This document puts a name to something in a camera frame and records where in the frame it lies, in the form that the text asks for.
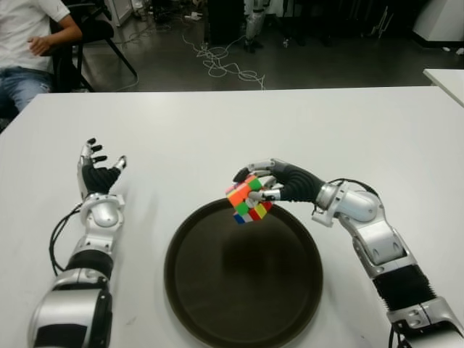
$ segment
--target black cable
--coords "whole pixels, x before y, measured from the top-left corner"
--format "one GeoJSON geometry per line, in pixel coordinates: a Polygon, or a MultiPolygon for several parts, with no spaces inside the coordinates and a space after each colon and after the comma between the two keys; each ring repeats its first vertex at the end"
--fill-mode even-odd
{"type": "Polygon", "coordinates": [[[53,272],[56,276],[58,276],[58,270],[65,270],[58,262],[57,259],[55,258],[55,243],[57,242],[57,239],[63,229],[65,228],[68,220],[75,214],[78,214],[80,212],[80,207],[82,206],[82,203],[78,204],[71,212],[64,216],[55,226],[53,229],[53,232],[51,232],[50,236],[50,244],[49,244],[49,255],[50,255],[50,261],[51,261],[51,268],[53,269],[53,272]]]}
{"type": "Polygon", "coordinates": [[[390,336],[389,336],[389,348],[393,348],[393,336],[394,336],[394,331],[393,331],[393,326],[391,326],[390,336]]]}
{"type": "Polygon", "coordinates": [[[348,181],[349,183],[356,183],[359,186],[361,186],[363,189],[365,189],[367,192],[369,192],[371,194],[375,194],[378,197],[378,193],[376,192],[376,190],[374,190],[368,184],[363,183],[362,181],[353,180],[353,179],[346,179],[346,178],[338,178],[338,179],[333,179],[333,180],[329,181],[328,183],[335,183],[337,181],[339,181],[338,186],[340,186],[343,181],[348,181]]]}

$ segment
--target hand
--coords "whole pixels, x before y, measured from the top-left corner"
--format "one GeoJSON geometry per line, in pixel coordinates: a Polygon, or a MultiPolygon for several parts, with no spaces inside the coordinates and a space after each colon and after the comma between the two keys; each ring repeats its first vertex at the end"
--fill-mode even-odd
{"type": "Polygon", "coordinates": [[[107,159],[106,156],[92,157],[95,152],[103,149],[102,145],[95,145],[95,138],[89,139],[83,146],[78,162],[78,181],[82,199],[89,194],[108,194],[109,189],[126,166],[126,158],[122,156],[111,168],[95,168],[94,164],[107,159]]]}
{"type": "Polygon", "coordinates": [[[244,181],[249,174],[258,178],[272,175],[279,187],[252,191],[249,198],[260,201],[297,201],[314,203],[324,182],[306,170],[280,161],[267,159],[248,165],[239,171],[233,181],[244,181]]]}
{"type": "Polygon", "coordinates": [[[28,39],[29,49],[34,56],[41,56],[50,50],[50,43],[47,37],[34,36],[28,39]]]}

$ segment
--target chair leg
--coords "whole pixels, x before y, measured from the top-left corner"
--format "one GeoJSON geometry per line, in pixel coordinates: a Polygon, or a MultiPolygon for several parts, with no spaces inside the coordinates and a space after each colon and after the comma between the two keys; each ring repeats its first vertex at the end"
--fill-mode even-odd
{"type": "Polygon", "coordinates": [[[84,55],[84,44],[80,43],[78,46],[78,73],[82,73],[82,59],[84,55]]]}
{"type": "Polygon", "coordinates": [[[83,86],[84,86],[85,88],[88,89],[89,92],[92,92],[92,93],[95,92],[95,90],[94,90],[94,88],[91,86],[91,84],[88,83],[88,81],[86,80],[86,78],[84,78],[82,75],[80,76],[80,81],[81,81],[81,83],[83,84],[83,86]]]}
{"type": "Polygon", "coordinates": [[[121,51],[116,47],[116,45],[111,41],[109,38],[106,39],[106,42],[109,44],[109,47],[112,48],[112,50],[117,54],[119,58],[124,62],[125,66],[129,68],[129,70],[132,72],[132,74],[138,78],[137,72],[134,70],[132,65],[129,63],[129,61],[124,57],[124,54],[121,53],[121,51]]]}

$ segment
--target black chair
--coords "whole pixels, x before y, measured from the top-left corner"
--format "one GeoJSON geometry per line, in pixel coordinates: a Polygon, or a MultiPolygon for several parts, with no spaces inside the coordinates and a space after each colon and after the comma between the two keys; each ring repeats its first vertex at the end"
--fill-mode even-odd
{"type": "MultiPolygon", "coordinates": [[[[125,66],[128,67],[134,77],[138,78],[138,74],[135,69],[111,40],[115,35],[115,31],[111,24],[106,20],[97,19],[97,16],[103,14],[108,20],[111,20],[111,13],[104,3],[104,0],[68,0],[65,1],[65,4],[71,11],[72,18],[78,24],[83,35],[82,40],[78,42],[78,74],[82,74],[84,45],[95,41],[106,41],[114,53],[116,53],[116,55],[124,62],[125,66]]],[[[84,80],[82,80],[84,85],[89,85],[87,82],[84,82],[84,80]]]]}
{"type": "MultiPolygon", "coordinates": [[[[50,31],[57,33],[61,30],[58,23],[50,19],[50,31]]],[[[70,93],[73,89],[87,88],[95,92],[90,83],[78,72],[73,64],[73,45],[67,44],[53,48],[46,55],[51,56],[53,62],[53,92],[70,93]]]]}

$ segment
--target person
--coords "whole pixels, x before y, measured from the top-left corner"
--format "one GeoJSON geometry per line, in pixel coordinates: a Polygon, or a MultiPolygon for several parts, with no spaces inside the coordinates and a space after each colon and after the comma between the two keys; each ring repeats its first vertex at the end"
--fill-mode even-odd
{"type": "Polygon", "coordinates": [[[47,53],[81,38],[61,0],[0,0],[0,118],[14,117],[37,94],[51,92],[47,53]],[[49,18],[62,30],[51,34],[49,18]]]}

